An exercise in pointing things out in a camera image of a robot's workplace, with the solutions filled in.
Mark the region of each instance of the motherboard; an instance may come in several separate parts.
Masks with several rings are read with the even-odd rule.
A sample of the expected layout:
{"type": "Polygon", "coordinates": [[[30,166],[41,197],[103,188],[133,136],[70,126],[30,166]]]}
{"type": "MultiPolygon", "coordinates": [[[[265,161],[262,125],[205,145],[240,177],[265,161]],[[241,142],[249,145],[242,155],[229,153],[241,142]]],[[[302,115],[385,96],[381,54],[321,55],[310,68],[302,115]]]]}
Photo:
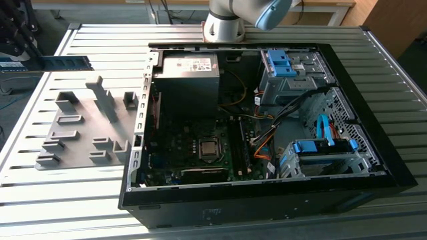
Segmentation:
{"type": "Polygon", "coordinates": [[[147,166],[141,178],[146,186],[222,183],[264,178],[249,140],[256,121],[246,118],[167,121],[153,131],[147,166]]]}

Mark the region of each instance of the blue plastic latch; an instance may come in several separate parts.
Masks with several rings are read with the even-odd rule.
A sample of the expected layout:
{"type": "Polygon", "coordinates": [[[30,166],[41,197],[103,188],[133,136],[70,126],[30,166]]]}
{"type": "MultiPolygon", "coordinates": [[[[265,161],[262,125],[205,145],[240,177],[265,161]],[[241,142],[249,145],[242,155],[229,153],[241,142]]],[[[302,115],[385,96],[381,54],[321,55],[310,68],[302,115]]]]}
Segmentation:
{"type": "Polygon", "coordinates": [[[268,50],[268,59],[274,77],[296,77],[290,67],[290,59],[284,50],[268,50]]]}
{"type": "Polygon", "coordinates": [[[302,153],[314,153],[317,152],[314,141],[298,141],[297,145],[300,146],[302,153]]]}
{"type": "Polygon", "coordinates": [[[298,146],[298,143],[296,142],[296,143],[293,143],[292,145],[293,145],[294,153],[300,153],[300,152],[301,152],[301,148],[300,148],[300,146],[298,146]]]}
{"type": "Polygon", "coordinates": [[[286,159],[288,159],[288,157],[286,157],[286,155],[284,155],[282,158],[281,158],[281,160],[280,160],[280,167],[281,167],[281,165],[285,163],[286,159]]]}
{"type": "Polygon", "coordinates": [[[350,146],[350,148],[352,148],[353,151],[357,150],[358,144],[357,144],[356,140],[349,139],[349,146],[350,146]]]}

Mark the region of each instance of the ram slot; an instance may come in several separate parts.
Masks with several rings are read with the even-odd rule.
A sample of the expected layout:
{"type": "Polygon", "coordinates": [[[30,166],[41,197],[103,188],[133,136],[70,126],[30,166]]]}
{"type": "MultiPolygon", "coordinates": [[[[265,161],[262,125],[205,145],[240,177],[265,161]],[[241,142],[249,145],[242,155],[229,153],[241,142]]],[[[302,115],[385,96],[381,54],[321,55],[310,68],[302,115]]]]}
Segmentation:
{"type": "Polygon", "coordinates": [[[226,123],[229,151],[232,158],[232,173],[236,177],[248,174],[244,141],[241,139],[240,124],[236,120],[229,120],[226,123]]]}

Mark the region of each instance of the metal slotted table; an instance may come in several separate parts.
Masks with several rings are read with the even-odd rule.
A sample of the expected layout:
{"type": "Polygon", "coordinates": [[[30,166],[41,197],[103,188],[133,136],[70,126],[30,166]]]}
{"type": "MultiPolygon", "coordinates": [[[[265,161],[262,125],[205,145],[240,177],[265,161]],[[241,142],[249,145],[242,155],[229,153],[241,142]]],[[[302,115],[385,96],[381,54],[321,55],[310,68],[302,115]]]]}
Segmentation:
{"type": "MultiPolygon", "coordinates": [[[[113,97],[138,90],[149,42],[201,42],[198,25],[91,25],[69,29],[55,55],[86,55],[113,97]]],[[[416,177],[418,186],[338,215],[147,231],[117,209],[122,166],[37,171],[59,91],[93,98],[90,72],[45,73],[0,154],[0,237],[13,239],[424,239],[425,95],[369,31],[357,27],[246,27],[252,43],[328,43],[416,177]]]]}

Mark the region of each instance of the green circuit board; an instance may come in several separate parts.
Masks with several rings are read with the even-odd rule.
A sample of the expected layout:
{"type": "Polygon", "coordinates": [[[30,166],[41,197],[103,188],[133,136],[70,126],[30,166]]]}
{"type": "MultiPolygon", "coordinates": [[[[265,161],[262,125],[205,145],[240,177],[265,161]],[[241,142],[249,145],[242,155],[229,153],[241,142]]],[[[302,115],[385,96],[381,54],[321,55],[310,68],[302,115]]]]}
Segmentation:
{"type": "MultiPolygon", "coordinates": [[[[258,180],[264,176],[262,162],[250,159],[245,173],[233,170],[232,146],[226,119],[169,122],[155,134],[158,146],[149,156],[147,184],[178,185],[182,170],[226,170],[225,182],[258,180]]],[[[241,138],[246,144],[254,136],[256,123],[244,119],[241,138]]]]}

